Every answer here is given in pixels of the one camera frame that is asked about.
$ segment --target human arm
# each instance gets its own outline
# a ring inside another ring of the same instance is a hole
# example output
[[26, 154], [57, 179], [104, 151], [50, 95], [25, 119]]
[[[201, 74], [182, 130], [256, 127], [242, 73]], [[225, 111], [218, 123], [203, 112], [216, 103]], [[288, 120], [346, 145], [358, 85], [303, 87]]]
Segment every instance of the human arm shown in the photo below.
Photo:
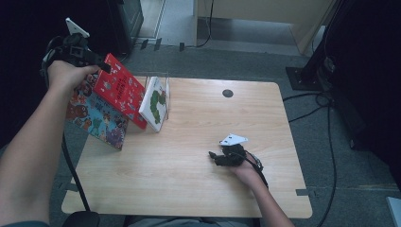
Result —
[[[254, 162], [248, 153], [247, 158]], [[230, 170], [252, 190], [267, 226], [294, 226], [250, 163], [244, 161], [238, 167], [230, 167]]]
[[40, 105], [0, 159], [0, 226], [25, 220], [49, 222], [49, 200], [72, 92], [97, 66], [54, 61]]

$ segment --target black circular hole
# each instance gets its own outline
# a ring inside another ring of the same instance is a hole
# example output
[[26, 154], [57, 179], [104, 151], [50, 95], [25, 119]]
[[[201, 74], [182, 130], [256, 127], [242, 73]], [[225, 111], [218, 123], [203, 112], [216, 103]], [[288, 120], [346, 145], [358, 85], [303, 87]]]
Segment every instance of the black circular hole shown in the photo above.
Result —
[[234, 93], [230, 89], [226, 89], [226, 90], [223, 91], [223, 95], [225, 97], [232, 97], [234, 95]]

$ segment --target book cover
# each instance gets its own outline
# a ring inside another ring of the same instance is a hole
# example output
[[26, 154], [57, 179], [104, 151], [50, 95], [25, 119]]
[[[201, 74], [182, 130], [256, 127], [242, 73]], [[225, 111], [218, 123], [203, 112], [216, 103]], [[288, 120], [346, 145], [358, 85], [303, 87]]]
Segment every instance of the book cover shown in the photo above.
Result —
[[147, 121], [138, 111], [145, 87], [112, 54], [106, 56], [105, 62], [111, 66], [111, 73], [100, 70], [94, 91], [125, 114], [135, 125], [144, 129]]
[[93, 92], [98, 75], [88, 75], [68, 103], [66, 121], [122, 149], [129, 119]]
[[155, 131], [160, 131], [166, 114], [166, 89], [158, 77], [151, 77], [139, 114]]

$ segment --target human hand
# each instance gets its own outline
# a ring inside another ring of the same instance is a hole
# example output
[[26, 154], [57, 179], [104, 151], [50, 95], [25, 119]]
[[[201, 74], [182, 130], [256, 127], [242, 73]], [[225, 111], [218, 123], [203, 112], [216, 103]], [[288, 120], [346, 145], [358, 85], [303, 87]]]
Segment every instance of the human hand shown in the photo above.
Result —
[[53, 61], [47, 70], [49, 75], [49, 90], [59, 91], [71, 97], [74, 88], [79, 86], [86, 75], [93, 74], [97, 70], [99, 70], [97, 65], [76, 67], [65, 61]]
[[[256, 161], [247, 152], [247, 159], [256, 164]], [[257, 184], [263, 184], [262, 179], [260, 178], [259, 174], [253, 168], [253, 166], [244, 160], [244, 162], [240, 166], [236, 167], [229, 167], [230, 170], [237, 176], [237, 178], [246, 184], [248, 187], [253, 189]]]

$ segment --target white book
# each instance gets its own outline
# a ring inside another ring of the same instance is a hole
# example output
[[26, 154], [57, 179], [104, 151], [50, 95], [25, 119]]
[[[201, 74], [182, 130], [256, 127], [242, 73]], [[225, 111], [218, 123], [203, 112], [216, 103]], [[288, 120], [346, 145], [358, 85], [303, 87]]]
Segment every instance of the white book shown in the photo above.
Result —
[[151, 77], [139, 108], [139, 114], [148, 121], [148, 124], [155, 131], [160, 131], [166, 110], [166, 88], [158, 77]]

